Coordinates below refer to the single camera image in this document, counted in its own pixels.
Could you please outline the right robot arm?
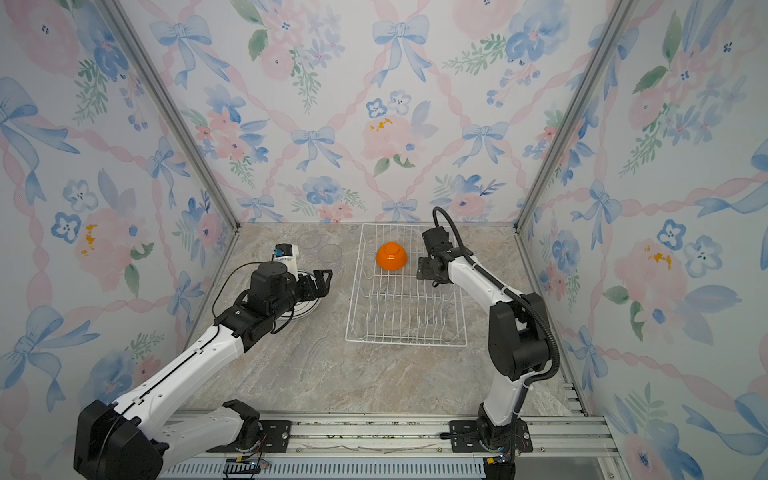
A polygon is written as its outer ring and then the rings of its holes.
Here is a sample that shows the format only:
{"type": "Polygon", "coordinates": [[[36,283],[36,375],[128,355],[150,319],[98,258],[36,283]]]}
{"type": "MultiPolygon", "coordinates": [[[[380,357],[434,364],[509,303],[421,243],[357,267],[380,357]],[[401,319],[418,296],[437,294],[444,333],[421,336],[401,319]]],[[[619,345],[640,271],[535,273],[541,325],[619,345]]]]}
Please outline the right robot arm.
{"type": "Polygon", "coordinates": [[[503,283],[469,254],[453,245],[441,226],[422,234],[426,255],[418,259],[417,278],[434,286],[452,284],[488,314],[487,350],[496,370],[476,422],[479,443],[489,451],[513,448],[516,422],[533,383],[557,367],[559,354],[540,297],[503,283]]]}

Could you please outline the right corner aluminium post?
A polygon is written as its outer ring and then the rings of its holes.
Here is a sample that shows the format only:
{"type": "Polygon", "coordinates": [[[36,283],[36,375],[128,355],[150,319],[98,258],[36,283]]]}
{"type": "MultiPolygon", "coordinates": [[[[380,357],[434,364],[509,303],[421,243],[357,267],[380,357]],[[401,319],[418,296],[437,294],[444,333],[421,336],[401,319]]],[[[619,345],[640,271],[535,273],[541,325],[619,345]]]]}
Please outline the right corner aluminium post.
{"type": "Polygon", "coordinates": [[[614,9],[608,16],[605,27],[598,37],[597,47],[589,58],[581,80],[574,90],[574,95],[564,111],[563,122],[558,133],[554,137],[547,154],[544,156],[541,166],[534,177],[532,187],[526,196],[525,204],[514,222],[517,233],[523,231],[526,228],[526,224],[533,219],[537,202],[548,183],[548,178],[556,169],[560,155],[565,150],[570,135],[576,130],[581,115],[586,110],[587,104],[591,101],[596,82],[607,68],[609,57],[615,53],[619,37],[624,33],[628,17],[631,15],[635,5],[636,2],[630,0],[615,2],[614,9]]]}

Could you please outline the orange bowl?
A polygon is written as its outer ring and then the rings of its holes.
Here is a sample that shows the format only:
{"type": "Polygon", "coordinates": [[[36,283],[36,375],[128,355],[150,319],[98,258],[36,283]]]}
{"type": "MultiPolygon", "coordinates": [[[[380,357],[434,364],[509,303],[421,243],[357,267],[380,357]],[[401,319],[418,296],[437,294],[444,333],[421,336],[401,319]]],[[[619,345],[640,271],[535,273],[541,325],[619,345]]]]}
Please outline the orange bowl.
{"type": "Polygon", "coordinates": [[[408,254],[399,243],[387,242],[379,247],[375,261],[377,266],[384,271],[399,271],[407,265],[408,254]]]}

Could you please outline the corner aluminium post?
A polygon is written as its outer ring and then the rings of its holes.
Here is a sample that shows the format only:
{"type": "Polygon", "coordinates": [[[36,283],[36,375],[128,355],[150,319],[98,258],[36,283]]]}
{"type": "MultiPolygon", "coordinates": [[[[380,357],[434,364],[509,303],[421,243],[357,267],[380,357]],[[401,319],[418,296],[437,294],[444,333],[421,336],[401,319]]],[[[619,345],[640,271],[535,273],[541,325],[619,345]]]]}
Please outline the corner aluminium post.
{"type": "Polygon", "coordinates": [[[137,70],[146,82],[148,92],[158,107],[162,119],[168,125],[170,132],[174,135],[191,167],[200,178],[202,185],[208,191],[214,205],[223,214],[225,223],[234,231],[237,231],[240,223],[236,219],[233,209],[216,182],[212,170],[200,154],[193,135],[187,128],[179,108],[164,85],[159,71],[122,5],[119,1],[99,0],[96,1],[96,6],[104,16],[108,26],[115,33],[120,45],[126,50],[129,59],[134,62],[137,70]]]}
{"type": "Polygon", "coordinates": [[[564,111],[563,122],[558,133],[554,137],[547,154],[544,156],[541,166],[534,177],[532,187],[526,196],[525,204],[514,222],[517,233],[523,231],[526,228],[526,224],[533,219],[537,202],[548,183],[548,178],[556,169],[560,155],[565,150],[570,135],[576,130],[581,115],[586,110],[587,104],[591,101],[596,82],[607,68],[609,57],[615,53],[619,37],[624,33],[628,17],[631,15],[635,5],[636,2],[630,0],[615,2],[614,9],[608,16],[605,27],[598,37],[597,47],[589,58],[581,80],[574,90],[574,95],[564,111]]]}

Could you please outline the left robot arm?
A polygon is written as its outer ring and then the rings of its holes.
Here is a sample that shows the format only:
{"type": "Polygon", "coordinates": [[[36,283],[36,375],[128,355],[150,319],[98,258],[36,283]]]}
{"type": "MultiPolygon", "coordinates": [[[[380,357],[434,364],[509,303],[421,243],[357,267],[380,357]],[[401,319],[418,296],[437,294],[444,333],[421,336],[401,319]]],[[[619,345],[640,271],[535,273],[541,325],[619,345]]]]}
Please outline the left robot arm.
{"type": "Polygon", "coordinates": [[[212,448],[245,455],[268,434],[259,412],[232,399],[208,414],[169,425],[187,399],[263,337],[275,335],[301,303],[326,297],[333,272],[293,274],[280,261],[259,263],[248,289],[166,367],[115,400],[94,400],[79,414],[73,468],[86,479],[156,479],[212,448]]]}

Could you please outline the clear glass cup back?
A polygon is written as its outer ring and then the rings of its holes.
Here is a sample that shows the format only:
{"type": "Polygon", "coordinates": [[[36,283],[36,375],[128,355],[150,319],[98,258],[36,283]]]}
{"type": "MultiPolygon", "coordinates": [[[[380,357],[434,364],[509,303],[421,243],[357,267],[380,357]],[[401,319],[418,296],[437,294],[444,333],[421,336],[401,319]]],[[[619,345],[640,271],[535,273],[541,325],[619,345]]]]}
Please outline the clear glass cup back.
{"type": "Polygon", "coordinates": [[[343,250],[340,245],[325,244],[319,248],[317,258],[323,266],[338,266],[343,262],[343,250]]]}

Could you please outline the left corner aluminium post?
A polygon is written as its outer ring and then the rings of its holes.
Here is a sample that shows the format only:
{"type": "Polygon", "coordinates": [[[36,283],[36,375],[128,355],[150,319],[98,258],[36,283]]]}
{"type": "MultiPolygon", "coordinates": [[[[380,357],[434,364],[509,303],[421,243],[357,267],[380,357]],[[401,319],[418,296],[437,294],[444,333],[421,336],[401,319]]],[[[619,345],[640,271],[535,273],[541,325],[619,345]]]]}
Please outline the left corner aluminium post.
{"type": "Polygon", "coordinates": [[[236,219],[233,209],[216,182],[212,170],[200,154],[193,135],[187,128],[179,108],[164,85],[159,71],[122,5],[119,1],[99,0],[96,1],[96,6],[104,16],[108,26],[115,33],[120,45],[126,50],[129,59],[134,62],[137,70],[146,82],[148,92],[158,107],[162,119],[168,125],[170,132],[174,135],[191,167],[200,178],[202,185],[208,191],[214,205],[223,214],[225,223],[234,231],[237,231],[240,223],[236,219]]]}

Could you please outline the white plate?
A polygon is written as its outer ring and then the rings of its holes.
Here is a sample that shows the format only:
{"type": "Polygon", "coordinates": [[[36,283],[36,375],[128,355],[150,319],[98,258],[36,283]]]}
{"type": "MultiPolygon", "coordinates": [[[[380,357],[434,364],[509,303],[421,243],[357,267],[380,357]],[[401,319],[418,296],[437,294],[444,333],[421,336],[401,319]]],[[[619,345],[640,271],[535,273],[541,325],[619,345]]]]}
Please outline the white plate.
{"type": "Polygon", "coordinates": [[[320,297],[314,275],[311,272],[299,270],[297,279],[299,300],[292,310],[281,316],[282,320],[288,320],[290,317],[294,320],[304,319],[319,306],[320,297]]]}

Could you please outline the clear glass cup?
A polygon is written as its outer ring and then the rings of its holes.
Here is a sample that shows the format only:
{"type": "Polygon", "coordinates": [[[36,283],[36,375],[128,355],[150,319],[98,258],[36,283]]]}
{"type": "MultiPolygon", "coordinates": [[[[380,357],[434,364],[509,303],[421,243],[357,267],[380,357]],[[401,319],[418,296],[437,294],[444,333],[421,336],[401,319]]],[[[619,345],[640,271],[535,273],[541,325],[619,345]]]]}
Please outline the clear glass cup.
{"type": "Polygon", "coordinates": [[[317,231],[302,233],[298,239],[298,247],[302,252],[316,251],[320,247],[321,235],[317,231]]]}
{"type": "Polygon", "coordinates": [[[317,258],[323,266],[338,266],[343,262],[343,250],[340,245],[325,244],[319,248],[317,258]]]}

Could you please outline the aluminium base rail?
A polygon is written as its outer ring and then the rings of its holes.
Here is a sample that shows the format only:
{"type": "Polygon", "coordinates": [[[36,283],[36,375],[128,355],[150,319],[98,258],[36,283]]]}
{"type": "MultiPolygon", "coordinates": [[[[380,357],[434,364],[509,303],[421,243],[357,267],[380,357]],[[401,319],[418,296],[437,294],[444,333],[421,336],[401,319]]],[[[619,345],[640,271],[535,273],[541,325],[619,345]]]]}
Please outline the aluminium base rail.
{"type": "Polygon", "coordinates": [[[182,411],[159,479],[626,479],[601,417],[527,417],[487,448],[466,416],[264,412],[255,446],[226,437],[234,417],[182,411]]]}

